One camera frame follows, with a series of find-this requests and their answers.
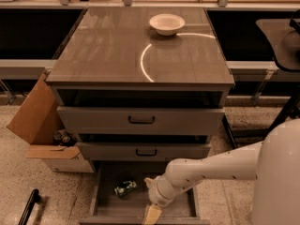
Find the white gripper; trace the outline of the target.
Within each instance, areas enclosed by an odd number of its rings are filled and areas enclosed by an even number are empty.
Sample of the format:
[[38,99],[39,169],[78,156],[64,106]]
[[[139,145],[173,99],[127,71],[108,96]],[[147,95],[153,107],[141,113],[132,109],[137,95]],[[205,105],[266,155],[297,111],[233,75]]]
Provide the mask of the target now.
[[182,194],[187,182],[162,174],[154,179],[146,177],[144,183],[148,188],[148,197],[152,204],[145,208],[142,225],[155,225],[162,213],[160,207],[168,206],[178,195]]

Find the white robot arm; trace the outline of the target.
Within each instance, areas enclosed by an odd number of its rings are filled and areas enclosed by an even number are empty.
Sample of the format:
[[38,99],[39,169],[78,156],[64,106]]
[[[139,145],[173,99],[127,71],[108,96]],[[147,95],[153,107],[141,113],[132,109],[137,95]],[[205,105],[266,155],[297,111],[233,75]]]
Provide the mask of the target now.
[[300,225],[300,120],[273,128],[265,139],[203,159],[177,158],[164,174],[147,178],[151,204],[144,222],[204,179],[253,180],[253,225]]

